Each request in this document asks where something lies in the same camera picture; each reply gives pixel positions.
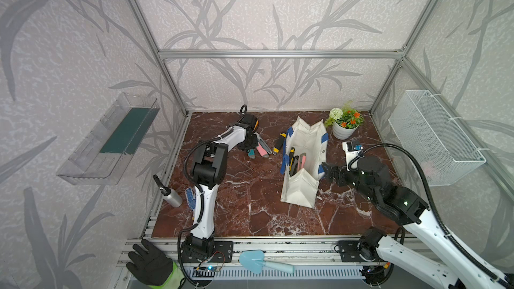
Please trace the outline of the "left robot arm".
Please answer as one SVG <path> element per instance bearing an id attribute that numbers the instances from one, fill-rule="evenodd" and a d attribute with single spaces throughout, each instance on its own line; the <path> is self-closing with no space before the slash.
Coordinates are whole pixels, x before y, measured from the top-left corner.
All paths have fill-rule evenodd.
<path id="1" fill-rule="evenodd" d="M 214 211 L 219 186 L 226 176 L 228 153 L 234 148 L 255 149 L 258 124 L 257 117 L 248 113 L 244 104 L 234 124 L 222 134 L 198 143 L 186 156 L 183 174 L 194 186 L 195 210 L 194 225 L 187 229 L 190 234 L 181 245 L 184 254 L 202 260 L 214 255 Z"/>

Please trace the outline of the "grey art knife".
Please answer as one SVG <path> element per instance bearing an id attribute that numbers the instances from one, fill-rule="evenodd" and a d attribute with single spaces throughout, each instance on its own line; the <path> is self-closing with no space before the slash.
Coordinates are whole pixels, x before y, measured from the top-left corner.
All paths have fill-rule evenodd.
<path id="1" fill-rule="evenodd" d="M 257 141 L 258 141 L 258 147 L 256 148 L 257 151 L 260 153 L 262 157 L 269 157 L 273 152 L 271 148 L 266 144 L 264 139 L 256 132 L 255 133 Z"/>

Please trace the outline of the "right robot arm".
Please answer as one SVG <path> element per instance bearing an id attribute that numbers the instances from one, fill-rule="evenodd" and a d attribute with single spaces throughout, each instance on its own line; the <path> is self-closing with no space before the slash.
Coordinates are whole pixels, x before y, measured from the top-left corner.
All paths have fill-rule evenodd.
<path id="1" fill-rule="evenodd" d="M 357 250 L 368 262 L 381 259 L 398 266 L 433 288 L 512 288 L 513 275 L 491 266 L 444 224 L 433 200 L 420 163 L 400 146 L 384 143 L 407 156 L 423 184 L 426 197 L 392 182 L 387 166 L 361 150 L 345 167 L 321 164 L 326 180 L 349 185 L 384 216 L 416 236 L 440 262 L 405 247 L 391 236 L 371 227 L 360 238 Z"/>

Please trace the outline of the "orange art knife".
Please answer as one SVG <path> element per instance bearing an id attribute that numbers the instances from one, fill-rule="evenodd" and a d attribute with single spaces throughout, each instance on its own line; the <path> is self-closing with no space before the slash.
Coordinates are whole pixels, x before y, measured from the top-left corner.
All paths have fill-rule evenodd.
<path id="1" fill-rule="evenodd" d="M 278 135 L 278 138 L 274 142 L 274 147 L 273 147 L 274 155 L 277 155 L 281 151 L 283 151 L 283 148 L 285 147 L 286 137 L 287 137 L 287 135 L 285 132 L 282 132 Z"/>

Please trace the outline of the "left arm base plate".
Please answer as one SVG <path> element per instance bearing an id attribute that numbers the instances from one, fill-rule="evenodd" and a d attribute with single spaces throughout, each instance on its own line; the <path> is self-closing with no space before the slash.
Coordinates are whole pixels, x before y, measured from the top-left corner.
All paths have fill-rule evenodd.
<path id="1" fill-rule="evenodd" d="M 184 263 L 201 262 L 207 260 L 215 263 L 229 263 L 234 253 L 234 242 L 213 241 L 206 244 L 181 244 L 181 261 Z"/>

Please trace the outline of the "black yellow art knife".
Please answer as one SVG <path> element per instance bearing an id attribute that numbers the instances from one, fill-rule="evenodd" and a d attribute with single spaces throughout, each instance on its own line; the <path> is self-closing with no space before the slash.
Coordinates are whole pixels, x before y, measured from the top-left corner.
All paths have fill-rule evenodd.
<path id="1" fill-rule="evenodd" d="M 290 151 L 289 151 L 289 160 L 288 160 L 289 171 L 292 169 L 292 165 L 293 165 L 293 161 L 294 161 L 294 153 L 295 153 L 295 148 L 291 147 Z"/>

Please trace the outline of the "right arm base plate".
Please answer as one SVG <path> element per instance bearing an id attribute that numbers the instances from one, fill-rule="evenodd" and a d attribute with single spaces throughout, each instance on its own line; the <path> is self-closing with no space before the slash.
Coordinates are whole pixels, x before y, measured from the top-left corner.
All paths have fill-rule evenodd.
<path id="1" fill-rule="evenodd" d="M 334 245 L 334 250 L 339 254 L 341 261 L 344 263 L 360 263 L 365 260 L 360 256 L 358 240 L 341 240 Z"/>

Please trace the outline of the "white Doraemon tote pouch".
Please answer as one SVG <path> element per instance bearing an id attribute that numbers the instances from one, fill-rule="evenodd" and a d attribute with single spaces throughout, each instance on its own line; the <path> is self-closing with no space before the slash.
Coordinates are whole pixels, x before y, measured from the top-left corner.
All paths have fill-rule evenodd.
<path id="1" fill-rule="evenodd" d="M 282 202 L 315 208 L 319 180 L 325 175 L 328 140 L 322 121 L 310 125 L 298 117 L 287 129 L 282 148 Z"/>

